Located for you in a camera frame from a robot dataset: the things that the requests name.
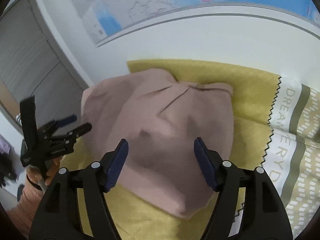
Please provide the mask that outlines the orange ribbed sleeve forearm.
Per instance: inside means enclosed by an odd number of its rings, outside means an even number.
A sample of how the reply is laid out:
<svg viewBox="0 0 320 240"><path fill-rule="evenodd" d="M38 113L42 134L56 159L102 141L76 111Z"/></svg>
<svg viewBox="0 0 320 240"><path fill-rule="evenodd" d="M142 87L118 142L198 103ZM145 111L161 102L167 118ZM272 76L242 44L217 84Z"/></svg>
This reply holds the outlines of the orange ribbed sleeve forearm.
<svg viewBox="0 0 320 240"><path fill-rule="evenodd" d="M20 201L16 207L7 211L7 215L13 224L27 239L29 238L33 218L43 195L44 193L39 185L34 184L27 176Z"/></svg>

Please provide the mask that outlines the person's left hand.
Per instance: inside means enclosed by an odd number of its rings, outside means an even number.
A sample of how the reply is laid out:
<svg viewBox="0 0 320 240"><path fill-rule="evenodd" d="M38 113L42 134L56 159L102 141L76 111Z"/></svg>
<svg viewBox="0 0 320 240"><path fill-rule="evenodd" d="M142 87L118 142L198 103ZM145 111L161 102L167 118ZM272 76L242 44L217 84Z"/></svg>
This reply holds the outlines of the person's left hand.
<svg viewBox="0 0 320 240"><path fill-rule="evenodd" d="M53 163L50 168L48 168L48 171L46 173L47 179L43 179L40 171L32 167L27 168L27 177L32 183L36 185L39 185L39 183L43 181L44 185L49 186L54 176L60 169L60 161L60 157L53 159Z"/></svg>

